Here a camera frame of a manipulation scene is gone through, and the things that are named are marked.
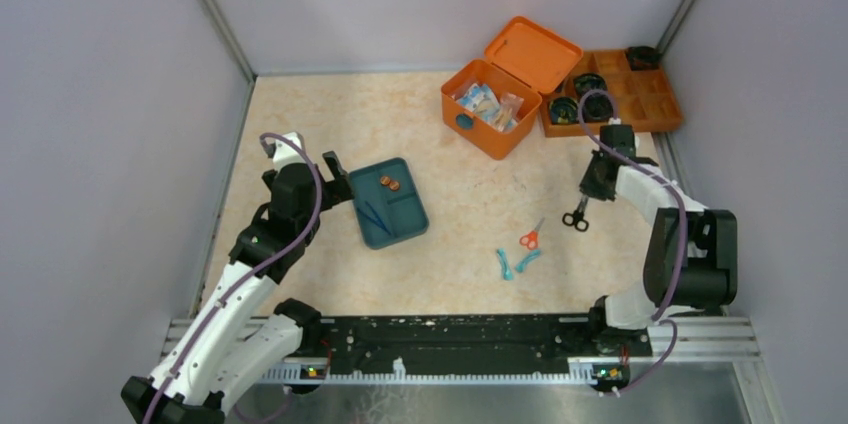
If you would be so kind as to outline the black handled scissors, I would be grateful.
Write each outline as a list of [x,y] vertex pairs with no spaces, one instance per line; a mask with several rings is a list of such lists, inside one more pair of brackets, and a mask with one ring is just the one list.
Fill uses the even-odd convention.
[[585,219],[588,202],[589,197],[587,195],[582,195],[577,207],[572,212],[567,212],[562,216],[562,223],[578,232],[586,232],[589,228],[589,223]]

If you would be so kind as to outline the teal divided tray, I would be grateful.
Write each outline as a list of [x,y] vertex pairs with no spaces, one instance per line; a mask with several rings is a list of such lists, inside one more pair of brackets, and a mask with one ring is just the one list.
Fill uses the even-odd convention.
[[[389,186],[382,186],[381,176],[398,181],[400,190],[393,192]],[[354,170],[350,178],[355,193],[353,205],[357,222],[368,248],[383,249],[423,235],[428,230],[429,218],[405,159],[395,157]],[[365,208],[366,201],[376,208],[392,232],[391,236],[357,213],[356,208]]]

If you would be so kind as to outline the blue tweezers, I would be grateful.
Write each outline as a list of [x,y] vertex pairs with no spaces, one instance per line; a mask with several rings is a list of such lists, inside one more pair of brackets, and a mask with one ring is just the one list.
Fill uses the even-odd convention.
[[378,227],[387,235],[392,235],[392,232],[390,231],[388,225],[381,218],[376,208],[370,202],[366,201],[365,208],[357,207],[356,211],[363,219]]

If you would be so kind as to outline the blue white packet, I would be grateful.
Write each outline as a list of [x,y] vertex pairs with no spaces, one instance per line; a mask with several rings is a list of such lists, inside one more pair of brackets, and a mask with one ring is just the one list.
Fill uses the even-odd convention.
[[501,104],[487,84],[472,83],[458,99],[459,104],[487,124],[495,126]]

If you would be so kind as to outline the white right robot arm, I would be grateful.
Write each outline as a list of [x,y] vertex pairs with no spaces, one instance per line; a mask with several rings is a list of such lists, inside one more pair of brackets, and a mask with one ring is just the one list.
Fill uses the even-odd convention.
[[716,310],[738,292],[738,221],[687,196],[657,163],[636,154],[626,124],[605,124],[579,184],[575,227],[584,232],[589,201],[625,200],[651,226],[641,279],[599,298],[589,322],[599,339],[623,338],[676,312]]

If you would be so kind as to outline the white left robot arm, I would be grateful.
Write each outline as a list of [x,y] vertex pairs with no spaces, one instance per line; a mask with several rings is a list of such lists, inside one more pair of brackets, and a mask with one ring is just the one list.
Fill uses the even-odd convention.
[[176,346],[148,376],[124,384],[121,398],[137,423],[222,423],[265,371],[317,338],[320,312],[288,299],[253,335],[237,341],[304,256],[321,213],[353,197],[334,152],[323,155],[333,175],[327,181],[300,133],[266,132],[260,143],[272,160],[262,176],[270,200],[238,235],[212,294]]

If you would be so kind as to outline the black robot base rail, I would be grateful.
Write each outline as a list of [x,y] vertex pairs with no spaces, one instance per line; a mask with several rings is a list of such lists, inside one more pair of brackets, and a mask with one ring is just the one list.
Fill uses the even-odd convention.
[[588,385],[630,381],[629,361],[649,358],[646,330],[606,327],[579,314],[325,316],[263,384],[297,393],[331,385]]

